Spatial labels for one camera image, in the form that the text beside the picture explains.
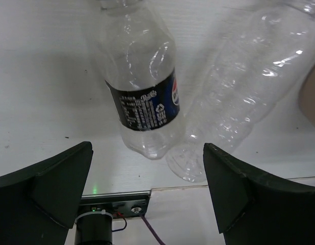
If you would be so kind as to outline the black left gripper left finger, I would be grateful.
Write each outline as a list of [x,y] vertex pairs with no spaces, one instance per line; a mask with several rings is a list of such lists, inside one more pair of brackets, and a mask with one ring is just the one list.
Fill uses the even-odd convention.
[[64,244],[72,229],[93,156],[79,143],[0,177],[0,244]]

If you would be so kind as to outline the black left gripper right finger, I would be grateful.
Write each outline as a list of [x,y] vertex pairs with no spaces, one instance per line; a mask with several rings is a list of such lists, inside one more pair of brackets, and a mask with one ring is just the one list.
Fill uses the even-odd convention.
[[315,187],[252,166],[214,144],[203,164],[226,244],[315,244]]

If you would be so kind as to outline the clear unlabelled plastic bottle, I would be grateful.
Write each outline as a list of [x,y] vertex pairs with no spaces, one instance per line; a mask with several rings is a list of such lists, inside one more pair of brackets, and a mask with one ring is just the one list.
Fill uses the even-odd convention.
[[203,182],[203,146],[232,153],[315,62],[315,1],[281,1],[242,23],[222,46],[186,114],[170,169]]

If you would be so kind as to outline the small black label bottle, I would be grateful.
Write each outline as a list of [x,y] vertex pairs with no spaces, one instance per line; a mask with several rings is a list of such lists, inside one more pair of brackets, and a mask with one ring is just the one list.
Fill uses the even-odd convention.
[[94,58],[112,95],[124,144],[156,160],[183,135],[176,45],[148,1],[101,1]]

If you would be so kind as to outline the tan round waste bin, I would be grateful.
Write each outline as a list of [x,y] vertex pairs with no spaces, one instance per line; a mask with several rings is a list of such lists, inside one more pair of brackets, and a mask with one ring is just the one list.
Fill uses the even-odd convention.
[[299,108],[308,121],[315,127],[315,64],[301,86]]

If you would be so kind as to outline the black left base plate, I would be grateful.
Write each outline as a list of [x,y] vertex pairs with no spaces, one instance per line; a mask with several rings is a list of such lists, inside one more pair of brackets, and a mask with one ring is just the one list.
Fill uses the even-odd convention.
[[82,196],[78,214],[105,210],[117,218],[133,218],[145,215],[151,191],[133,191]]

